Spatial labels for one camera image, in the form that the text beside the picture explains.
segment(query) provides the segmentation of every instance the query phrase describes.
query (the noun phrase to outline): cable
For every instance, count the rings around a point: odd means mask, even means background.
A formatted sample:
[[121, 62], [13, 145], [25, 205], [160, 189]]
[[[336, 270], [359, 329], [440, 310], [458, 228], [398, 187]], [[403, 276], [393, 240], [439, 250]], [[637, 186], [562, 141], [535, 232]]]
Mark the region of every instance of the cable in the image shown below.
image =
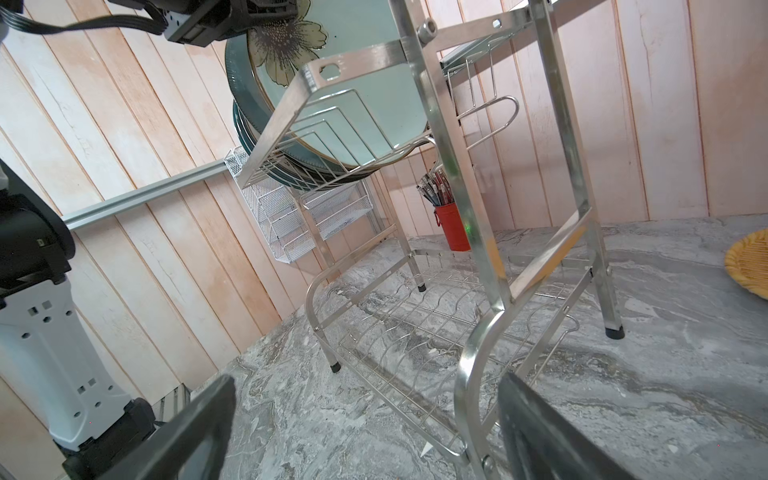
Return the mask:
[[134, 28], [136, 30], [149, 32], [152, 35], [159, 35], [163, 33], [166, 27], [163, 23], [153, 20], [152, 18], [140, 17], [138, 15], [108, 15], [104, 17], [90, 18], [82, 22], [61, 27], [36, 22], [1, 5], [0, 20], [15, 30], [36, 35], [51, 35], [54, 33], [62, 33], [63, 31], [93, 30], [96, 28], [114, 27]]

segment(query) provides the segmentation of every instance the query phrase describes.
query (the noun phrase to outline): stacked plates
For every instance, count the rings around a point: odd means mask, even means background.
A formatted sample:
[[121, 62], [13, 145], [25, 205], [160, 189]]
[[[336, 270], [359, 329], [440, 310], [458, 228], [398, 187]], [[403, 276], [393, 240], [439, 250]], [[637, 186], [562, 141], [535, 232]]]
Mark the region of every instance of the stacked plates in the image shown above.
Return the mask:
[[[299, 10], [290, 22], [265, 25], [227, 41], [234, 123], [248, 153], [305, 63], [399, 37], [386, 1], [299, 0]], [[310, 103], [341, 91], [348, 92], [301, 112], [299, 119], [325, 113], [291, 127], [286, 146], [269, 162], [270, 177], [303, 191], [362, 180], [406, 156], [407, 150], [391, 152], [425, 129], [426, 115], [408, 65], [341, 82], [315, 94]], [[377, 159], [383, 160], [338, 179]]]

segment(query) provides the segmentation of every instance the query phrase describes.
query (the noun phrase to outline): red cup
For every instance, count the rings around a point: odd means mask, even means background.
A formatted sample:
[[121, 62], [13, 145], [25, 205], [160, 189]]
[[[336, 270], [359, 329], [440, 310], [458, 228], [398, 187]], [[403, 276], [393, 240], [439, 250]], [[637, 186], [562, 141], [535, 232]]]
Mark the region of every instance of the red cup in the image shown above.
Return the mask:
[[455, 252], [469, 250], [467, 233], [464, 231], [464, 224], [455, 203], [435, 207], [435, 219], [437, 224], [442, 227], [451, 250]]

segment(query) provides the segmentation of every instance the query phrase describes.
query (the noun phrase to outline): aluminum rail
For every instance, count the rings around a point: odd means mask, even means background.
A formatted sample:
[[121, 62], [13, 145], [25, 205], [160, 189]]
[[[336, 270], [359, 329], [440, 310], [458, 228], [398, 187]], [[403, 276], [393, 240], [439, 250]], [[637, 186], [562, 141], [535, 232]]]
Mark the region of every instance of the aluminum rail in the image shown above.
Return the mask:
[[61, 219], [67, 224], [69, 230], [77, 230], [91, 223], [98, 222], [106, 217], [117, 215], [131, 208], [138, 207], [148, 201], [168, 195], [180, 188], [188, 187], [207, 178], [227, 172], [227, 166], [223, 160], [215, 161], [202, 167], [193, 168], [182, 174], [160, 180], [146, 187], [131, 190], [122, 195], [110, 198], [91, 205], [74, 213], [64, 215]]

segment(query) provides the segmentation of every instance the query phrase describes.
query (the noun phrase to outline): bolt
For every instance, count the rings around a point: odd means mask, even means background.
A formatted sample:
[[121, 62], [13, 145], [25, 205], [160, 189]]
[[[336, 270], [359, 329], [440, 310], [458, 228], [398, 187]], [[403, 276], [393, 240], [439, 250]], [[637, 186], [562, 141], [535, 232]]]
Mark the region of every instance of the bolt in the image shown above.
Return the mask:
[[422, 26], [416, 31], [416, 34], [419, 36], [419, 41], [422, 45], [427, 45], [437, 37], [437, 24], [432, 18], [427, 17]]
[[485, 473], [493, 473], [494, 468], [496, 468], [496, 462], [494, 462], [493, 457], [490, 455], [483, 457], [482, 469], [485, 470]]

